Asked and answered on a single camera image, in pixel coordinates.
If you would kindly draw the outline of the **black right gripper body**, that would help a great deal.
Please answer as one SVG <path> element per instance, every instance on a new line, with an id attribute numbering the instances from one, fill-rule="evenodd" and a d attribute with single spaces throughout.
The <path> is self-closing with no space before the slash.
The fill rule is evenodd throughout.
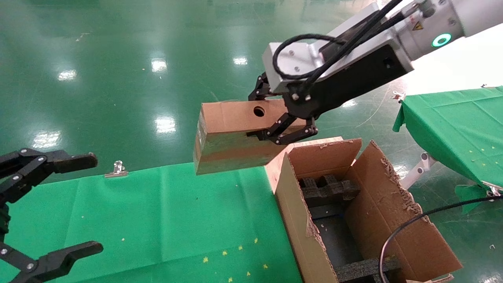
<path id="1" fill-rule="evenodd" d="M 407 73 L 392 47 L 384 45 L 329 78 L 316 82 L 310 89 L 310 100 L 303 97 L 294 100 L 291 94 L 283 95 L 283 100 L 291 115 L 301 119 L 317 118 Z"/>

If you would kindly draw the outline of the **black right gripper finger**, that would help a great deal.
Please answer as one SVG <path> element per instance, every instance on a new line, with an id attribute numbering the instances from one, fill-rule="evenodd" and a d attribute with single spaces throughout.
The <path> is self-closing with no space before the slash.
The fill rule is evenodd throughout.
<path id="1" fill-rule="evenodd" d="M 255 88 L 248 95 L 248 101 L 261 101 L 266 100 L 272 96 L 269 81 L 265 72 L 257 77 Z"/>
<path id="2" fill-rule="evenodd" d="M 251 131 L 246 133 L 246 136 L 256 136 L 258 140 L 270 140 L 276 145 L 289 145 L 318 134 L 317 118 L 314 116 L 307 119 L 306 125 L 302 129 L 286 134 L 286 129 L 297 120 L 297 117 L 284 113 L 270 128 Z"/>

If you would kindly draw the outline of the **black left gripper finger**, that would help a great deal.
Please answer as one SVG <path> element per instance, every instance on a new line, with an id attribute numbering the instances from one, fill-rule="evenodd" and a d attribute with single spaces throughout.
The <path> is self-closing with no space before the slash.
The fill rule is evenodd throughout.
<path id="1" fill-rule="evenodd" d="M 104 247 L 99 242 L 89 241 L 49 252 L 38 259 L 32 259 L 4 242 L 0 249 L 1 260 L 19 269 L 11 283 L 44 283 L 68 275 L 76 261 L 99 254 Z"/>
<path id="2" fill-rule="evenodd" d="M 0 201 L 14 204 L 53 173 L 69 173 L 95 168 L 94 153 L 70 155 L 64 150 L 39 152 L 23 148 L 0 158 Z"/>

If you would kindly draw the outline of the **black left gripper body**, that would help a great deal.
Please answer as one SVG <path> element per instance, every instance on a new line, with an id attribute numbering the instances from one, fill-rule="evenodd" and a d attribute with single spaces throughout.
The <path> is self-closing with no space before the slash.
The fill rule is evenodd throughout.
<path id="1" fill-rule="evenodd" d="M 9 232 L 9 207 L 7 204 L 0 206 L 0 236 L 5 236 Z"/>

